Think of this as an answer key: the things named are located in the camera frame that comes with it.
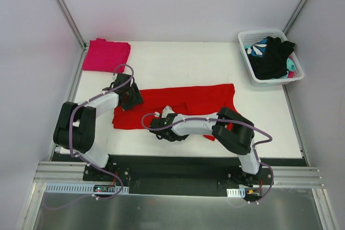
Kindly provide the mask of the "red t shirt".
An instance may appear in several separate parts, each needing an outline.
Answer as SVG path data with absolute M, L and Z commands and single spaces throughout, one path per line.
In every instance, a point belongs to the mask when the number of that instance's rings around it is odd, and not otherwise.
M 236 111 L 232 83 L 211 86 L 189 86 L 140 91 L 143 103 L 133 109 L 114 109 L 113 128 L 122 130 L 142 129 L 141 119 L 145 114 L 162 112 L 166 106 L 178 114 L 206 115 L 219 112 L 222 107 Z

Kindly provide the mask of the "white plastic laundry basket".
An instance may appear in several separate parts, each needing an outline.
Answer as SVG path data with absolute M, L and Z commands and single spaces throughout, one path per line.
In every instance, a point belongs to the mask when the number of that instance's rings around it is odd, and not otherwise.
M 252 85 L 285 85 L 304 78 L 294 53 L 295 43 L 282 31 L 245 31 L 238 34 L 238 40 Z

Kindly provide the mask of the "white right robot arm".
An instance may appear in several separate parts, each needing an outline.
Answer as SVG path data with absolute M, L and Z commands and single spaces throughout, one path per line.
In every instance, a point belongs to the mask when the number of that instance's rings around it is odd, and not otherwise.
M 185 140 L 190 135 L 211 136 L 238 156 L 241 172 L 231 173 L 235 182 L 252 187 L 262 177 L 260 161 L 253 150 L 257 129 L 251 121 L 230 108 L 223 107 L 217 113 L 206 115 L 184 115 L 166 106 L 161 114 L 154 114 L 147 129 L 158 139 L 170 142 Z

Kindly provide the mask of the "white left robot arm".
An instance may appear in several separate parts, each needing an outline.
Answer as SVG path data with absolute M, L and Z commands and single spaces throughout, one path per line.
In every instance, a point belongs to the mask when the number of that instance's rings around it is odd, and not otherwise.
M 53 142 L 70 154 L 78 156 L 95 168 L 95 174 L 103 181 L 115 177 L 114 162 L 95 141 L 96 120 L 117 107 L 121 111 L 143 104 L 143 98 L 132 75 L 119 73 L 102 92 L 82 103 L 63 103 L 53 133 Z

